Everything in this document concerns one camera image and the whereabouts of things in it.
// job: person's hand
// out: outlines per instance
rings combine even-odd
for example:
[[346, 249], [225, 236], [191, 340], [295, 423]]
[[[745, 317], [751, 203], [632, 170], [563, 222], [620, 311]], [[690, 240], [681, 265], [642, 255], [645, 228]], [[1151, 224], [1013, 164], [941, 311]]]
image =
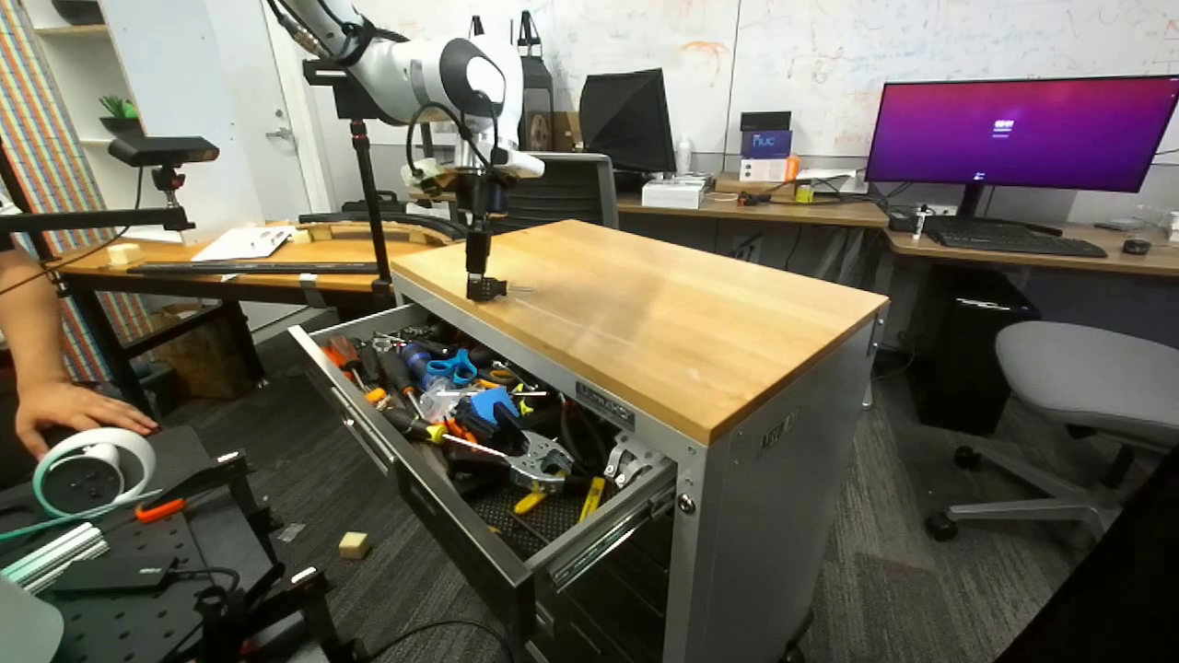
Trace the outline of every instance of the person's hand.
[[17, 392], [14, 438], [34, 455], [42, 455], [42, 427], [124, 427], [133, 435], [149, 435], [158, 423], [143, 414], [136, 406], [106, 397], [98, 389], [77, 384], [35, 384]]

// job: person's arm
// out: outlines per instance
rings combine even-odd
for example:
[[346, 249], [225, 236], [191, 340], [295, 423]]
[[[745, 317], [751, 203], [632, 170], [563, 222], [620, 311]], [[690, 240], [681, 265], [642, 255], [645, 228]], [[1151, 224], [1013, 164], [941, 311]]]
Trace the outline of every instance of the person's arm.
[[42, 427], [155, 430], [155, 419], [127, 401], [68, 384], [61, 369], [58, 293], [22, 249], [0, 249], [0, 330], [14, 365], [14, 435], [34, 455], [42, 451]]

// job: drawer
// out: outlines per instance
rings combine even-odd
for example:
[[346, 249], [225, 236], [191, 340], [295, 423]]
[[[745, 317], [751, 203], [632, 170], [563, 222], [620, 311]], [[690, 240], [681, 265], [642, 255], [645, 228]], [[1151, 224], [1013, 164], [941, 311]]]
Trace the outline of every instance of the drawer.
[[660, 519], [674, 496], [674, 462], [660, 455], [625, 488], [606, 488], [589, 519], [579, 519], [584, 484], [563, 484], [544, 496], [535, 515], [510, 519], [510, 503], [528, 494], [519, 484], [499, 484], [477, 496], [462, 496], [444, 455], [429, 443], [410, 443], [378, 407], [365, 401], [357, 384], [325, 352], [326, 340], [370, 340], [386, 330], [406, 330], [413, 325], [437, 325], [421, 305], [381, 308], [361, 320], [346, 320], [321, 330], [291, 326], [291, 340], [310, 357], [313, 384], [338, 407], [342, 423], [353, 430], [357, 445], [370, 462], [396, 480], [396, 488], [421, 513], [426, 530], [444, 543], [444, 553], [462, 568], [472, 584], [489, 602], [519, 602], [535, 595], [535, 581], [557, 593], [579, 581], [591, 563], [620, 550], [637, 526]]

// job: purple screen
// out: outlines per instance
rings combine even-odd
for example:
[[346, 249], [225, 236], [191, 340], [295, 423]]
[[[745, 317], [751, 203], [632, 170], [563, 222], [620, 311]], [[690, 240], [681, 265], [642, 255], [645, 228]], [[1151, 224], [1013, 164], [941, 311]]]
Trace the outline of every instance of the purple screen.
[[1138, 191], [1179, 78], [884, 85], [868, 181]]

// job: tape roll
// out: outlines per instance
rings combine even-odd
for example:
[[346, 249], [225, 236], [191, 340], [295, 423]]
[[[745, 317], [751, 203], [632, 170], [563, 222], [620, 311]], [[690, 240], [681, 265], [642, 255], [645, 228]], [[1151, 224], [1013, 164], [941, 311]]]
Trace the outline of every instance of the tape roll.
[[114, 509], [114, 503], [124, 503], [146, 488], [146, 481], [155, 476], [155, 448], [146, 438], [138, 438], [124, 427], [89, 427], [89, 430], [61, 438], [58, 445], [52, 445], [35, 459], [34, 494], [35, 494], [40, 509], [58, 519], [90, 513], [90, 509], [61, 509], [52, 502], [55, 476], [66, 476], [68, 466], [85, 466], [79, 476], [109, 470], [114, 494], [106, 496], [106, 503], [90, 503], [90, 509]]

